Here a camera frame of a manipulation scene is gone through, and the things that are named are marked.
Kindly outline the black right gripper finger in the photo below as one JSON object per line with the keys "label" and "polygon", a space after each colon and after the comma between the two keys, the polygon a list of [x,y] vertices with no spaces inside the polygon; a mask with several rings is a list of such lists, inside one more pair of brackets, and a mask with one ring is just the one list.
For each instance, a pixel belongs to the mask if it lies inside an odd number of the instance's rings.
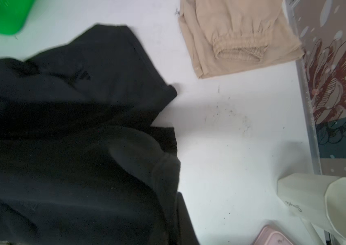
{"label": "black right gripper finger", "polygon": [[177,194],[177,219],[178,219],[178,245],[200,245],[183,195],[181,193]]}

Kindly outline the black shorts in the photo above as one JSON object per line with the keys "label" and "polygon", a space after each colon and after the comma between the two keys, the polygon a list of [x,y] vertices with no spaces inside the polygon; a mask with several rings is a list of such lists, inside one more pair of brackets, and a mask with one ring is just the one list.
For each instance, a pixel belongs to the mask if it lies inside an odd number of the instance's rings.
{"label": "black shorts", "polygon": [[176,96],[127,26],[0,59],[0,242],[175,245]]}

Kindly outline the beige drawstring shorts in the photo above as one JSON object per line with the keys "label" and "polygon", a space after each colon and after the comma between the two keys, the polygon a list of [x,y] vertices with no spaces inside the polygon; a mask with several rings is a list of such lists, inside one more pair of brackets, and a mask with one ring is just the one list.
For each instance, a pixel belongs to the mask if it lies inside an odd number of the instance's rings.
{"label": "beige drawstring shorts", "polygon": [[179,25],[199,79],[295,61],[301,42],[283,1],[181,1]]}

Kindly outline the pink cloth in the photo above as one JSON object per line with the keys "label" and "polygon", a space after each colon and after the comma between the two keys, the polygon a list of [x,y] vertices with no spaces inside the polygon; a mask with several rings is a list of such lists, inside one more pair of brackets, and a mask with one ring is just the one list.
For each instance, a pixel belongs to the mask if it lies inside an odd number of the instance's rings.
{"label": "pink cloth", "polygon": [[253,245],[293,245],[280,231],[271,226],[264,226]]}

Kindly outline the white mug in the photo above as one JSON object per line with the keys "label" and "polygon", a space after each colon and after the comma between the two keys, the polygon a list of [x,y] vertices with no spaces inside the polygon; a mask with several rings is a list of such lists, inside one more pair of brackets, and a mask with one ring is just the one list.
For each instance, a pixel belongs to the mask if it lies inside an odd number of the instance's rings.
{"label": "white mug", "polygon": [[346,177],[291,174],[278,180],[277,196],[301,219],[314,245],[323,243],[315,227],[346,245]]}

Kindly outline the green plastic perforated basket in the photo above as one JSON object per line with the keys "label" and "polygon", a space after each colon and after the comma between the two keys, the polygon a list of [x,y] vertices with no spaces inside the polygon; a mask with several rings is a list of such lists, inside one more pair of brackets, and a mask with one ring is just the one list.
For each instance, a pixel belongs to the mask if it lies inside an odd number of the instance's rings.
{"label": "green plastic perforated basket", "polygon": [[34,0],[0,0],[0,34],[19,32],[29,16]]}

